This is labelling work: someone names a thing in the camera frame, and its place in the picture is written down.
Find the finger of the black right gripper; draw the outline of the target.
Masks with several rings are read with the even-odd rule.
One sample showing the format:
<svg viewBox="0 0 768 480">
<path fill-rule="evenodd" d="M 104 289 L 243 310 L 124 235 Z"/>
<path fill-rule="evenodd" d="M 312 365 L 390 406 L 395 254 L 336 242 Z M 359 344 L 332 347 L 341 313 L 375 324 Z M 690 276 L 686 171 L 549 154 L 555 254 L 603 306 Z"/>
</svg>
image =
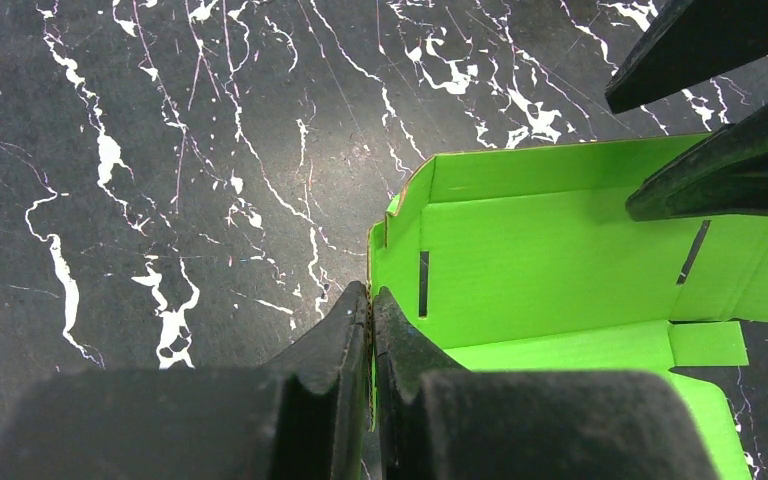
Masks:
<svg viewBox="0 0 768 480">
<path fill-rule="evenodd" d="M 768 1 L 668 1 L 606 85 L 613 113 L 768 55 Z"/>
<path fill-rule="evenodd" d="M 768 216 L 768 104 L 647 178 L 625 204 L 634 221 Z"/>
</svg>

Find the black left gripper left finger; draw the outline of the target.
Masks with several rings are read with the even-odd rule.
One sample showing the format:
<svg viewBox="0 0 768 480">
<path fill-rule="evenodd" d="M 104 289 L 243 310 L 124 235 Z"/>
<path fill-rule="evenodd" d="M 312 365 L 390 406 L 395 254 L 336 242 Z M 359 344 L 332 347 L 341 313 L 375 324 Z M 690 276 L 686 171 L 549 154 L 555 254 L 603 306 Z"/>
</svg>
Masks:
<svg viewBox="0 0 768 480">
<path fill-rule="evenodd" d="M 36 384 L 0 479 L 353 479 L 366 409 L 364 285 L 266 363 L 84 371 Z"/>
</svg>

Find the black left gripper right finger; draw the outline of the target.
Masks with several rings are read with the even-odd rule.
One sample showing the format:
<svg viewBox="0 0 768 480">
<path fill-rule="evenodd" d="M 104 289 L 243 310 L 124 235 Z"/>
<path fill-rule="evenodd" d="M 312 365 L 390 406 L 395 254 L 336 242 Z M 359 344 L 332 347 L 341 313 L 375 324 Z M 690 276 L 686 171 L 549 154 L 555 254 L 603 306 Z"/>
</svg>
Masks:
<svg viewBox="0 0 768 480">
<path fill-rule="evenodd" d="M 372 303 L 388 479 L 714 479 L 688 407 L 634 370 L 472 371 Z"/>
</svg>

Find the green paper box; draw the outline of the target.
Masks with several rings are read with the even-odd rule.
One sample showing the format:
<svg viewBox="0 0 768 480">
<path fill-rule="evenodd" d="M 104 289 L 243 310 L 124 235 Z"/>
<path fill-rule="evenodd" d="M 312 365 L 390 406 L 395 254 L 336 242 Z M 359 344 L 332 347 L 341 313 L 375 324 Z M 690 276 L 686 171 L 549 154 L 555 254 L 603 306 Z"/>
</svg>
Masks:
<svg viewBox="0 0 768 480">
<path fill-rule="evenodd" d="M 768 217 L 635 222 L 627 197 L 699 141 L 678 135 L 439 154 L 368 237 L 373 291 L 473 370 L 643 369 L 689 406 L 724 479 L 756 468 L 722 390 L 768 323 Z"/>
</svg>

